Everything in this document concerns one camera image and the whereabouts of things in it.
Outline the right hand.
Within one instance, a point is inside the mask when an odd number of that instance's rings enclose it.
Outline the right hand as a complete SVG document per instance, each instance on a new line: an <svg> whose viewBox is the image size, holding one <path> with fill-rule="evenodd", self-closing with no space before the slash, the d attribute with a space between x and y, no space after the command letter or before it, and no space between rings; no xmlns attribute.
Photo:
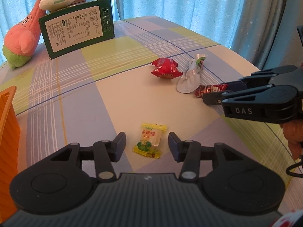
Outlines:
<svg viewBox="0 0 303 227"><path fill-rule="evenodd" d="M299 159L301 155L301 142L303 140L303 121L293 120L280 124L285 139L288 141L288 147L294 160Z"/></svg>

